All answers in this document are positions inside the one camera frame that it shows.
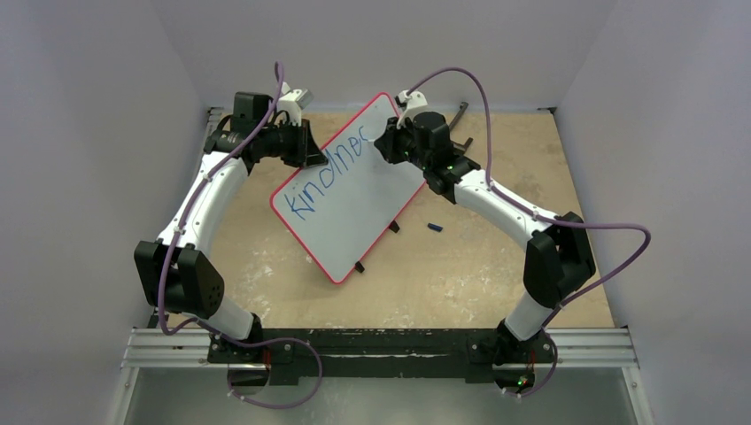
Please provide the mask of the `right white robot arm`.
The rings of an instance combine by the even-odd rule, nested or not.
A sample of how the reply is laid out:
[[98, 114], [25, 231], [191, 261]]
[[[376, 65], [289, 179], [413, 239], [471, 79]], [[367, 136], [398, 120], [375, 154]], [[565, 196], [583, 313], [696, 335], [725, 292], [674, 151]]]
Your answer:
[[374, 146], [386, 162], [420, 169], [434, 193], [477, 213], [523, 249], [524, 292], [499, 324], [497, 337], [504, 358], [520, 359], [554, 308], [595, 274], [582, 219], [573, 212], [556, 216], [502, 191], [454, 146], [449, 125], [438, 112], [421, 112], [404, 126], [395, 117], [388, 119]]

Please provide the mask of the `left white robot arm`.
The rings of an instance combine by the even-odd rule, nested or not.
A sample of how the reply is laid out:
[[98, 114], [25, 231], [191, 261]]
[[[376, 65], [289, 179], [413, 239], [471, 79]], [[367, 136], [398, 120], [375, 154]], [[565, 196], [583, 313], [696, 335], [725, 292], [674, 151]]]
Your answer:
[[165, 334], [179, 330], [168, 326], [167, 315], [182, 314], [187, 324], [230, 340], [230, 351], [243, 362], [263, 353], [258, 315], [226, 294], [209, 251], [230, 201], [262, 159], [278, 158], [298, 169], [328, 164], [302, 116], [312, 98], [306, 89], [284, 88], [278, 98], [236, 93], [232, 113], [207, 135], [197, 177], [169, 225], [155, 240], [136, 246], [143, 291]]

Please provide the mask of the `red framed whiteboard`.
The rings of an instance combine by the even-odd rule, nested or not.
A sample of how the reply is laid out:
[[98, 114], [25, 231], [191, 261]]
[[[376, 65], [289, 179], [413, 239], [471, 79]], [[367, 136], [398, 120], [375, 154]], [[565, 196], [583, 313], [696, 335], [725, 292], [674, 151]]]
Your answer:
[[397, 108], [381, 92], [321, 147], [328, 160], [294, 172], [269, 203], [335, 284], [346, 280], [424, 184], [422, 172], [391, 165], [373, 141]]

